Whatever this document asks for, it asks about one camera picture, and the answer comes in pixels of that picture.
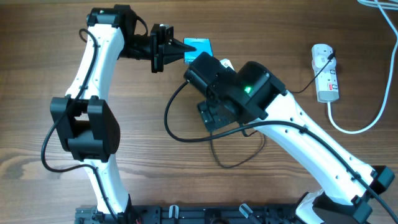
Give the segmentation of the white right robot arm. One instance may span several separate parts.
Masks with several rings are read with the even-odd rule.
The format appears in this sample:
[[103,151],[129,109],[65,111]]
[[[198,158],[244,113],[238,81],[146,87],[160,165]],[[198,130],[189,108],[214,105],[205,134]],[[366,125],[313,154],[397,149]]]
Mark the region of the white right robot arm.
[[187,68],[186,81],[204,96],[199,104],[209,132],[238,122],[265,134],[320,184],[298,203],[295,216],[304,223],[365,223],[369,200],[394,180],[385,166],[370,166],[346,151],[299,106],[293,94],[265,66],[247,62],[240,70],[208,53]]

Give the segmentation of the white power strip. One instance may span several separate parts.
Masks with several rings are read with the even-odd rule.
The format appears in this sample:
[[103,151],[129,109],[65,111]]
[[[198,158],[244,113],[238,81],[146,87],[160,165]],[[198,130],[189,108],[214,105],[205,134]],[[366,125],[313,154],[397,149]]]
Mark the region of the white power strip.
[[331,103],[338,100],[335,51],[329,45],[315,44],[312,47],[312,68],[316,76],[318,102]]

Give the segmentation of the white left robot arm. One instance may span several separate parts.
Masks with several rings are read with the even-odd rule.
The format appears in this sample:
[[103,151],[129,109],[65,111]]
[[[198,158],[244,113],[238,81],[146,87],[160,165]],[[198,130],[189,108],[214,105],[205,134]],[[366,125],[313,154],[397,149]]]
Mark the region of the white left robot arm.
[[78,73],[65,96],[50,103],[53,125],[64,151],[88,174],[97,198],[93,208],[80,210],[77,223],[139,223],[116,162],[120,127],[108,106],[109,89],[120,58],[148,60],[154,73],[183,58],[194,47],[175,39],[174,29],[155,24],[136,33],[141,21],[130,6],[95,7],[80,29],[85,52]]

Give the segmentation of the Galaxy S25 smartphone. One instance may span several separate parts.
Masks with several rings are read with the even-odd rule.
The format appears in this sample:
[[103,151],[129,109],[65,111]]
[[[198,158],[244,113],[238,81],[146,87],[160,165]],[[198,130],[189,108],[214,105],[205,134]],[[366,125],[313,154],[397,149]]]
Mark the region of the Galaxy S25 smartphone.
[[202,52],[206,52],[210,56],[213,56],[210,39],[184,38],[183,43],[196,48],[193,52],[185,52],[183,61],[186,65],[191,64]]

